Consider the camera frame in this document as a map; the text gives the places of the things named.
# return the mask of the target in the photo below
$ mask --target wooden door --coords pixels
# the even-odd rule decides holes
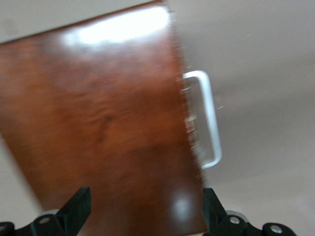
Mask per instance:
[[[0,45],[0,130],[45,209],[92,193],[86,235],[205,231],[163,1]]]

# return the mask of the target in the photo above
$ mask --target gray wall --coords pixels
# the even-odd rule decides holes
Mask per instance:
[[[143,2],[0,1],[0,41]],[[207,185],[227,209],[241,211],[257,227],[275,221],[299,236],[312,235],[315,1],[170,0],[169,4],[177,15],[189,70],[205,70],[211,77],[223,155],[208,170]],[[14,166],[4,152],[0,156]],[[11,192],[14,187],[28,189],[20,174],[10,173],[20,183],[13,183]],[[2,213],[8,196],[2,185],[0,181],[0,220],[8,220],[9,214]],[[40,210],[36,199],[29,191],[20,197],[26,196],[35,215]],[[10,220],[27,224],[33,215],[18,219],[16,214]]]

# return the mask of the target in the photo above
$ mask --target screw head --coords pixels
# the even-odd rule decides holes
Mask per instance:
[[[275,232],[277,234],[281,234],[282,233],[282,229],[279,226],[277,226],[277,225],[270,226],[270,229],[271,229],[272,232]]]
[[[49,218],[42,218],[40,221],[39,221],[39,223],[40,224],[45,224],[46,222],[48,222],[50,219]]]
[[[230,218],[230,222],[233,223],[233,224],[235,224],[235,225],[238,225],[241,221],[240,221],[237,217],[232,216],[232,217]]]

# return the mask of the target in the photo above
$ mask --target wood grain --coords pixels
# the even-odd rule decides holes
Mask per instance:
[[[205,231],[173,27],[158,0],[0,45],[1,133],[45,209],[91,188],[86,235]]]

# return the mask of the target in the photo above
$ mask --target brown wood panel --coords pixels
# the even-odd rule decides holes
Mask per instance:
[[[45,209],[91,187],[86,235],[202,232],[163,1],[0,45],[0,130]]]

